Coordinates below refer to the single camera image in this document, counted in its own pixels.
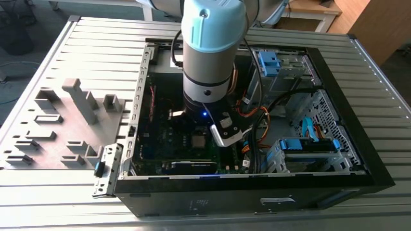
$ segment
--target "white table leg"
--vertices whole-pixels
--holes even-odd
[[[149,7],[142,7],[144,21],[153,20],[153,10]]]
[[[331,27],[333,19],[335,19],[335,15],[324,14],[324,18],[320,21],[320,23],[319,23],[319,25],[317,25],[317,27],[315,29],[315,32],[325,33],[328,31],[328,28]]]

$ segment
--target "motherboard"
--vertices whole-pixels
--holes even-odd
[[[137,176],[243,173],[236,145],[216,145],[206,123],[193,122],[164,95],[154,78],[145,87],[132,170]]]

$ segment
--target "floor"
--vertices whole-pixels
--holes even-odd
[[[106,6],[80,3],[58,3],[60,10],[53,11],[46,1],[33,0],[33,13],[37,23],[26,30],[34,42],[34,50],[26,55],[10,56],[0,49],[0,65],[12,61],[30,61],[40,63],[58,33],[64,27],[69,15],[88,17],[105,17],[118,19],[142,20],[142,10],[138,7]],[[170,21],[164,14],[154,12],[156,21]],[[1,71],[9,76],[8,82],[0,84],[0,125],[13,108],[16,101],[1,104],[2,102],[17,99],[34,73],[34,64],[12,64],[1,67]],[[411,103],[411,54],[403,57],[396,52],[381,66],[381,70],[391,80],[405,101]]]
[[[60,10],[53,11],[46,1],[33,0],[33,2],[34,6],[32,9],[37,23],[26,27],[26,30],[34,43],[34,50],[29,54],[12,56],[0,48],[0,65],[13,61],[40,63],[70,15],[144,20],[142,10],[138,7],[60,2]],[[172,21],[172,19],[164,17],[161,12],[154,12],[153,18],[156,21]],[[36,67],[37,65],[34,64],[12,64],[0,68],[8,76],[8,81],[0,84],[0,126],[6,119],[16,101],[6,104],[1,103],[20,96],[34,74]]]

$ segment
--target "gray fixture block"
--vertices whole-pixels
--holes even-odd
[[[68,17],[68,21],[69,21],[69,22],[78,22],[78,21],[80,21],[80,18],[81,18],[81,16],[70,15],[70,16]]]
[[[94,99],[90,91],[88,91],[88,90],[82,91],[82,94],[85,96],[86,102],[89,103],[90,109],[96,110],[98,108],[98,105],[97,105],[96,99]]]
[[[90,146],[86,147],[84,158],[88,160],[88,162],[90,163],[92,166],[96,166],[102,151],[104,151],[104,147],[102,146],[100,146],[97,152],[94,152],[94,150],[92,149]]]
[[[34,151],[38,149],[40,145],[34,140],[22,140],[16,141],[14,147],[18,148],[20,151]]]
[[[66,78],[62,83],[62,90],[70,95],[72,101],[86,121],[88,124],[94,124],[97,122],[97,117],[92,111],[92,107],[85,99],[80,88],[80,80],[77,78]]]
[[[34,98],[34,102],[37,103],[41,110],[56,110],[52,102],[57,100],[60,100],[60,98],[52,89],[40,90]]]
[[[77,154],[62,155],[60,161],[66,167],[78,167],[85,163],[84,159]]]
[[[34,117],[34,122],[38,124],[61,124],[62,123],[62,117],[60,115],[37,115]]]
[[[28,130],[24,137],[28,139],[53,140],[57,134],[49,130]]]
[[[5,162],[13,166],[26,166],[32,164],[33,159],[25,154],[6,156]]]
[[[48,99],[34,99],[34,102],[41,110],[56,110]]]
[[[65,146],[72,152],[74,151],[85,152],[88,144],[84,141],[66,141]]]
[[[116,95],[105,95],[102,105],[106,112],[121,112],[121,104]]]

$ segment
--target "metal latch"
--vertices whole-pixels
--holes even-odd
[[[101,160],[94,168],[94,192],[93,198],[108,198],[114,196],[116,178],[118,176],[122,145],[113,143],[104,147]]]

